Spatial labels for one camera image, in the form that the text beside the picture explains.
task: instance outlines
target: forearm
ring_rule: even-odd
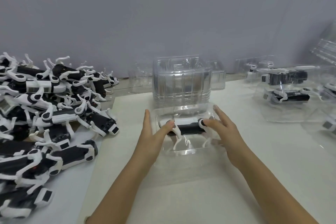
[[[238,169],[246,179],[268,223],[317,223],[250,149],[242,154]]]
[[[123,224],[131,211],[144,171],[132,157],[86,224]]]

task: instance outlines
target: clear plastic packaging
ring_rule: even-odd
[[[136,62],[128,70],[130,87],[133,93],[146,93],[152,91],[153,67],[149,63]]]
[[[246,86],[256,86],[261,80],[261,69],[274,67],[273,55],[236,60],[236,73],[245,73]]]
[[[219,119],[213,110],[213,103],[174,106],[155,109],[151,113],[153,133],[167,121],[174,119],[181,135],[171,132],[163,141],[155,166],[162,169],[188,169],[217,161],[225,152],[220,146],[218,134],[206,127],[204,118]]]
[[[222,62],[219,60],[209,60],[208,64],[212,67],[211,89],[224,90],[226,72]]]
[[[212,68],[199,56],[157,58],[153,62],[153,98],[158,107],[206,103]]]
[[[336,21],[324,30],[310,53],[312,64],[336,65]]]
[[[317,108],[301,123],[317,143],[336,157],[336,109]]]
[[[268,70],[253,96],[263,117],[272,122],[302,122],[321,106],[323,101],[314,82],[318,69],[297,66]]]

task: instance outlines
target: gray wall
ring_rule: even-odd
[[[336,0],[0,0],[0,51],[118,77],[133,61],[211,53],[233,72],[238,58],[297,62],[335,15]]]

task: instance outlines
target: hand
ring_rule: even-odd
[[[174,126],[174,121],[170,120],[153,135],[149,110],[145,110],[141,134],[132,156],[141,164],[145,175],[156,161],[165,136]]]
[[[242,154],[249,148],[232,120],[217,105],[214,105],[213,109],[219,116],[220,121],[204,119],[203,122],[218,133],[230,162],[238,168]]]

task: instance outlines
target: white table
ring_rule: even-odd
[[[336,159],[300,124],[265,121],[252,94],[242,81],[233,81],[225,90],[213,91],[210,100],[237,124],[248,146],[319,223],[336,223]],[[115,99],[112,111],[121,131],[101,145],[78,224],[98,206],[131,157],[145,108],[153,108],[151,93]],[[200,176],[167,186],[151,184],[147,177],[128,223],[265,223],[245,180],[227,157],[216,168],[218,173],[207,179]]]

